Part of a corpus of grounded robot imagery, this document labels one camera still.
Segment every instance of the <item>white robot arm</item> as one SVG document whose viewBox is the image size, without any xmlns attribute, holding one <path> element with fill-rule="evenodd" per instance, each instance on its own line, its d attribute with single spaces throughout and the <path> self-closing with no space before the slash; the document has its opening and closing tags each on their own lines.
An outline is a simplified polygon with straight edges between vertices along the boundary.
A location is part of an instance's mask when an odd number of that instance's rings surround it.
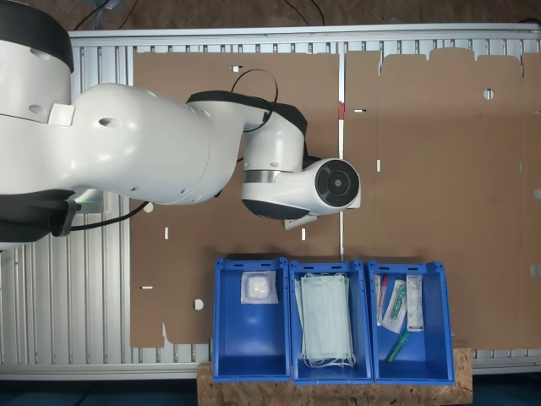
<svg viewBox="0 0 541 406">
<path fill-rule="evenodd" d="M 360 193 L 357 173 L 343 160 L 303 167 L 307 122 L 293 106 L 275 104 L 270 113 L 269 102 L 228 91 L 180 104 L 114 84 L 72 104 L 66 31 L 47 14 L 0 0 L 0 26 L 4 19 L 18 24 L 0 30 L 0 250 L 69 233 L 75 190 L 164 205 L 213 198 L 233 174 L 244 131 L 243 203 L 254 214 L 326 215 Z"/>
</svg>

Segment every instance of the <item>blue storage tray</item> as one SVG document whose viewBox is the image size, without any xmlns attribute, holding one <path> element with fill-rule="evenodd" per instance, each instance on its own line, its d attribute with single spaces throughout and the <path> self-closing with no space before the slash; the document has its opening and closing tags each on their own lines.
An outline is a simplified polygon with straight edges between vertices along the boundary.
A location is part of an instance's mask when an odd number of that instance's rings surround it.
<svg viewBox="0 0 541 406">
<path fill-rule="evenodd" d="M 212 374 L 216 382 L 290 381 L 287 260 L 216 260 Z M 243 272 L 276 271 L 277 304 L 241 304 Z"/>
<path fill-rule="evenodd" d="M 370 329 L 374 359 L 374 380 L 378 384 L 400 385 L 454 385 L 455 365 L 451 337 L 451 318 L 445 270 L 441 262 L 428 264 L 379 264 L 370 261 L 365 264 L 370 289 Z M 383 311 L 389 305 L 395 280 L 406 281 L 406 275 L 423 276 L 423 318 L 424 331 L 410 332 L 408 341 L 388 365 L 387 354 L 398 340 L 398 334 L 377 325 L 374 275 L 387 275 L 388 286 Z M 402 332 L 407 330 L 407 314 Z"/>
<path fill-rule="evenodd" d="M 295 279 L 307 273 L 345 273 L 349 277 L 349 315 L 352 323 L 353 353 L 357 362 L 353 368 L 331 366 L 309 368 L 301 354 L 303 330 L 298 316 L 295 299 Z M 356 383 L 369 384 L 374 381 L 369 339 L 369 317 L 364 289 L 363 263 L 349 261 L 329 264 L 289 264 L 289 286 L 292 325 L 293 381 L 296 385 L 325 385 Z"/>
</svg>

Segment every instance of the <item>green vial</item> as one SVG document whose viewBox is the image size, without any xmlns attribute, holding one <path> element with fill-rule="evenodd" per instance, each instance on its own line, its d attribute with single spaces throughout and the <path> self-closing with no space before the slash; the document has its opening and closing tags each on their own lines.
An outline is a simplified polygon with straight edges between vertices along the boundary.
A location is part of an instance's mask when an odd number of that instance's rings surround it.
<svg viewBox="0 0 541 406">
<path fill-rule="evenodd" d="M 404 304 L 404 299 L 406 298 L 406 284 L 402 284 L 398 290 L 398 295 L 396 296 L 395 305 L 392 307 L 391 319 L 396 319 L 400 315 L 400 310 Z"/>
</svg>

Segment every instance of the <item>brown cardboard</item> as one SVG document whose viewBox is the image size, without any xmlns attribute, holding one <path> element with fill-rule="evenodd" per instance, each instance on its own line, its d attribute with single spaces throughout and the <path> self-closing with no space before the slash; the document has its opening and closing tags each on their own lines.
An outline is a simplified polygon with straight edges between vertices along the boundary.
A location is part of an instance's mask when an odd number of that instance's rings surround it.
<svg viewBox="0 0 541 406">
<path fill-rule="evenodd" d="M 345 255 L 442 261 L 452 332 L 479 349 L 541 346 L 541 55 L 523 61 L 524 78 L 514 57 L 449 48 L 391 55 L 379 75 L 378 52 L 347 54 L 344 155 L 363 201 Z"/>
<path fill-rule="evenodd" d="M 227 382 L 212 379 L 210 364 L 199 364 L 199 406 L 418 406 L 471 404 L 473 401 L 472 349 L 453 350 L 455 385 L 294 385 L 289 382 Z"/>
<path fill-rule="evenodd" d="M 296 106 L 309 122 L 314 156 L 338 154 L 338 56 L 330 54 L 134 54 L 134 85 L 186 102 L 199 91 L 231 90 L 231 67 L 265 69 L 275 76 L 279 102 Z M 274 99 L 265 73 L 245 75 L 235 91 Z M 286 231 L 283 222 L 254 216 L 241 201 L 242 164 L 218 198 L 195 206 L 154 205 L 131 227 L 131 346 L 162 347 L 162 323 L 171 343 L 207 343 L 212 337 L 214 261 L 250 254 L 273 258 L 339 255 L 339 217 L 319 218 Z M 164 239 L 165 227 L 169 239 Z M 142 290 L 141 286 L 153 289 Z M 195 299 L 204 308 L 194 309 Z"/>
</svg>

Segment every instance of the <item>white sealed package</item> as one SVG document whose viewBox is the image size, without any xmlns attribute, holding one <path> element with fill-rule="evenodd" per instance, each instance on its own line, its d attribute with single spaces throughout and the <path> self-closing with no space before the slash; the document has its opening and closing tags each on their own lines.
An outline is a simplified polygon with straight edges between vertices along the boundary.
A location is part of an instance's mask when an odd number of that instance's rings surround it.
<svg viewBox="0 0 541 406">
<path fill-rule="evenodd" d="M 375 286 L 375 308 L 376 308 L 376 321 L 377 325 L 381 326 L 381 320 L 380 320 L 380 313 L 378 311 L 379 309 L 379 302 L 380 302 L 380 291 L 381 291 L 381 275 L 374 275 L 374 286 Z"/>
<path fill-rule="evenodd" d="M 406 315 L 406 307 L 406 282 L 397 279 L 392 289 L 389 306 L 387 306 L 387 311 L 383 318 L 383 327 L 399 334 L 402 329 L 402 323 L 404 322 L 404 316 Z"/>
<path fill-rule="evenodd" d="M 276 295 L 276 271 L 244 272 L 240 279 L 240 303 L 273 305 Z"/>
<path fill-rule="evenodd" d="M 423 277 L 406 275 L 407 285 L 407 330 L 421 332 L 423 323 Z"/>
</svg>

